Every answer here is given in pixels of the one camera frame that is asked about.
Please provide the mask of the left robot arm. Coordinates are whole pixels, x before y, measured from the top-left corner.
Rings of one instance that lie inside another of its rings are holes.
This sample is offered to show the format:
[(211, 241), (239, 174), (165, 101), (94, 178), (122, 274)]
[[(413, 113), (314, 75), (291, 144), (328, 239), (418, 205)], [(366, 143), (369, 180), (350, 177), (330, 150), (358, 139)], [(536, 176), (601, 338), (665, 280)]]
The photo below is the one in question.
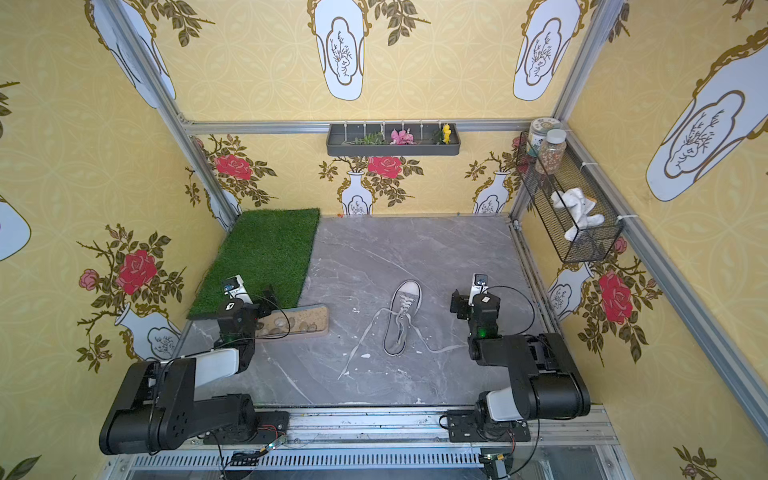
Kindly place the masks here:
[(279, 438), (288, 424), (286, 412), (258, 413), (245, 393), (195, 398), (197, 388), (247, 370), (259, 321), (278, 308), (270, 288), (255, 304), (232, 297), (219, 306), (220, 338), (212, 349), (132, 364), (100, 431), (100, 451), (156, 454), (197, 436), (220, 444), (266, 441), (270, 433)]

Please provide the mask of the white shoelace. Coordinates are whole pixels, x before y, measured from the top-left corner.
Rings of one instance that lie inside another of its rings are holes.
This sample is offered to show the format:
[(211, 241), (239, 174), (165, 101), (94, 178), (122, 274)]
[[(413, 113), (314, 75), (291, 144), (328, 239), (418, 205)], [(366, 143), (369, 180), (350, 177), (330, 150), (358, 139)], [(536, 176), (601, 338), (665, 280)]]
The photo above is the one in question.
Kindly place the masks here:
[(458, 350), (463, 344), (450, 344), (440, 348), (433, 348), (427, 341), (421, 328), (416, 325), (416, 317), (420, 311), (422, 293), (418, 284), (413, 282), (403, 283), (393, 294), (388, 307), (382, 307), (375, 312), (371, 321), (358, 339), (358, 343), (347, 354), (344, 367), (337, 376), (340, 380), (348, 374), (352, 361), (357, 357), (363, 341), (373, 333), (374, 326), (383, 318), (383, 331), (380, 334), (383, 353), (391, 358), (403, 355), (408, 346), (408, 335), (415, 333), (423, 344), (423, 349), (431, 354), (443, 354)]

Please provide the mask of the grey canvas sneaker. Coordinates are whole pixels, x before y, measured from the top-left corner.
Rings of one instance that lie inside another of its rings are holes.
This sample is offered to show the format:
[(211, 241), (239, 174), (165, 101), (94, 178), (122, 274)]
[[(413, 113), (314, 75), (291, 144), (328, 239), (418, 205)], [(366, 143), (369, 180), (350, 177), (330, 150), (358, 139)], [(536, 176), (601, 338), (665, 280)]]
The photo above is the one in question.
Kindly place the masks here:
[(418, 313), (422, 301), (422, 289), (416, 280), (405, 280), (395, 290), (383, 337), (384, 352), (389, 356), (401, 355), (406, 347), (407, 334)]

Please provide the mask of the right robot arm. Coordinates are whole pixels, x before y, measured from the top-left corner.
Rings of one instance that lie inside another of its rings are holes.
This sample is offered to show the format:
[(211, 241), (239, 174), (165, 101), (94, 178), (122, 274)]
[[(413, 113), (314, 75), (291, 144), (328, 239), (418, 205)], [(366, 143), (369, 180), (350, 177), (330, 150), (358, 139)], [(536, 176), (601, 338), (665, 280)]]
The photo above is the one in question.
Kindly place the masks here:
[(446, 415), (454, 443), (528, 441), (531, 420), (565, 421), (591, 411), (589, 391), (563, 338), (500, 334), (500, 306), (490, 293), (452, 293), (450, 311), (468, 322), (470, 359), (508, 374), (508, 386), (480, 393), (473, 410)]

